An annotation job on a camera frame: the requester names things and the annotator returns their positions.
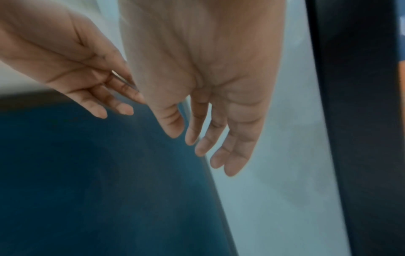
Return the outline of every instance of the finger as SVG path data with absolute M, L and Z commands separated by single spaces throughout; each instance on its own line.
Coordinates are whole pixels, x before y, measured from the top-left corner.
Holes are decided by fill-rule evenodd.
M 87 109 L 92 115 L 98 118 L 107 118 L 107 111 L 97 102 L 97 99 L 87 90 L 77 90 L 65 94 L 76 101 L 83 108 Z
M 194 97 L 191 98 L 192 116 L 186 132 L 186 144 L 193 145 L 203 129 L 203 124 L 208 113 L 208 102 L 200 103 Z
M 225 173 L 232 177 L 238 174 L 252 156 L 253 150 L 263 130 L 265 117 L 249 123 L 229 122 L 230 131 L 237 140 L 225 162 Z
M 119 101 L 102 85 L 97 85 L 89 89 L 89 92 L 98 99 L 101 103 L 114 109 L 122 115 L 131 116 L 134 114 L 134 109 L 130 105 Z
M 224 129 L 227 127 L 227 116 L 217 108 L 212 107 L 211 123 L 205 133 L 205 136 L 195 147 L 197 156 L 204 156 L 218 141 Z
M 129 84 L 125 83 L 114 74 L 111 75 L 110 80 L 107 81 L 105 85 L 130 100 L 140 104 L 146 104 L 145 99 L 140 92 L 129 86 Z
M 128 82 L 133 83 L 132 75 L 127 62 L 114 44 L 98 29 L 89 19 L 81 21 L 82 28 L 79 30 L 81 41 L 84 46 L 89 47 L 106 63 L 109 69 L 114 70 Z
M 229 155 L 233 151 L 236 140 L 236 136 L 232 134 L 232 131 L 229 131 L 222 146 L 211 157 L 210 164 L 212 168 L 218 169 L 225 164 Z
M 184 131 L 184 119 L 177 105 L 172 105 L 164 109 L 151 106 L 151 110 L 160 126 L 169 137 L 177 138 Z

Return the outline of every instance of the hand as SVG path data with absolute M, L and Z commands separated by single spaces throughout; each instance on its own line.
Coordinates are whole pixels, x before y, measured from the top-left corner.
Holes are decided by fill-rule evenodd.
M 133 114 L 110 90 L 144 103 L 140 93 L 112 73 L 132 81 L 122 55 L 88 18 L 42 0 L 1 4 L 1 61 L 67 95 L 96 117 L 107 117 L 102 105 Z
M 120 0 L 121 33 L 134 80 L 171 137 L 184 121 L 177 104 L 191 96 L 186 143 L 206 154 L 229 126 L 211 166 L 237 174 L 263 129 L 276 81 L 284 0 Z

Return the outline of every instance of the teal surface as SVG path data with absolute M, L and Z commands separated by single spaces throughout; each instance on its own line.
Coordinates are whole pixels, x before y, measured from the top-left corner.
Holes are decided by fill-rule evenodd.
M 1 256 L 227 256 L 204 160 L 150 110 L 74 103 L 0 113 Z

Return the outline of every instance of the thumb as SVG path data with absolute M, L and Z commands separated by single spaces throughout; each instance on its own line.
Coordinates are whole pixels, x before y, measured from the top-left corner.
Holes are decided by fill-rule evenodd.
M 160 126 L 171 138 L 177 138 L 184 131 L 184 119 L 176 104 L 168 108 L 156 108 L 149 106 Z

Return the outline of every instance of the skin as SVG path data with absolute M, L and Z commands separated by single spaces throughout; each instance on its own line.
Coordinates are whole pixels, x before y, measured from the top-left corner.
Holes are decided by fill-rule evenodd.
M 250 159 L 270 105 L 281 58 L 284 0 L 119 0 L 121 34 L 134 81 L 160 125 L 178 137 L 177 104 L 191 96 L 186 143 L 236 175 Z
M 104 106 L 132 115 L 111 91 L 136 102 L 143 96 L 126 85 L 132 75 L 116 47 L 88 18 L 42 0 L 0 0 L 0 60 L 106 118 Z

